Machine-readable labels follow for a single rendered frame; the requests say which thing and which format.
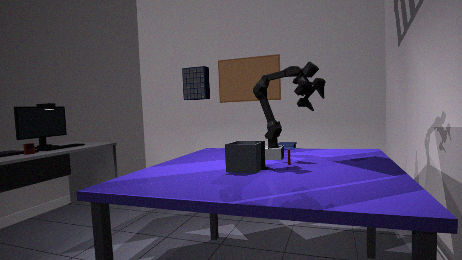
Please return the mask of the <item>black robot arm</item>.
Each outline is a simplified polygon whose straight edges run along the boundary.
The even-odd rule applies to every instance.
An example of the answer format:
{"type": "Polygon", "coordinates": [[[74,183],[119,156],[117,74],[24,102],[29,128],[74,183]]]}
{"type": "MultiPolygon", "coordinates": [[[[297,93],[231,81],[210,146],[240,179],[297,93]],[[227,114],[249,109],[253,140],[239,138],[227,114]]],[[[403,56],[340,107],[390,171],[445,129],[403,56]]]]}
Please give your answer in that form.
{"type": "Polygon", "coordinates": [[[293,77],[297,76],[293,83],[299,84],[298,87],[295,89],[295,93],[297,95],[303,95],[306,89],[309,89],[309,86],[304,82],[304,80],[308,80],[307,77],[312,77],[317,73],[319,68],[308,62],[307,65],[302,69],[298,66],[289,66],[282,71],[274,72],[271,74],[263,75],[261,79],[257,82],[257,84],[253,88],[253,93],[259,99],[262,109],[264,111],[267,123],[268,132],[265,134],[265,138],[268,139],[268,149],[269,148],[279,148],[277,145],[277,137],[280,136],[282,131],[282,127],[280,122],[276,121],[274,115],[272,113],[271,107],[269,105],[267,99],[267,88],[269,86],[269,82],[283,77],[293,77]]]}

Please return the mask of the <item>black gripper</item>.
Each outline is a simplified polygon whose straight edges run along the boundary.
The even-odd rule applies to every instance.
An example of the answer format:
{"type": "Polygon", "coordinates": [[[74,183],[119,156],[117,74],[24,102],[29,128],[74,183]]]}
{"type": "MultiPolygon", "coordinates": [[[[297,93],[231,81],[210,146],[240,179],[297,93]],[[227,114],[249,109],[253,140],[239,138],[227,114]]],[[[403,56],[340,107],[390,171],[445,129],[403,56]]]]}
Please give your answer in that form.
{"type": "Polygon", "coordinates": [[[299,107],[308,107],[309,109],[311,109],[311,111],[314,111],[308,98],[315,90],[317,90],[320,96],[324,98],[325,81],[321,78],[315,78],[313,82],[310,82],[309,80],[304,80],[304,82],[306,82],[306,84],[309,86],[309,89],[305,90],[303,94],[306,96],[304,98],[300,98],[299,101],[297,102],[297,105],[299,107]]]}

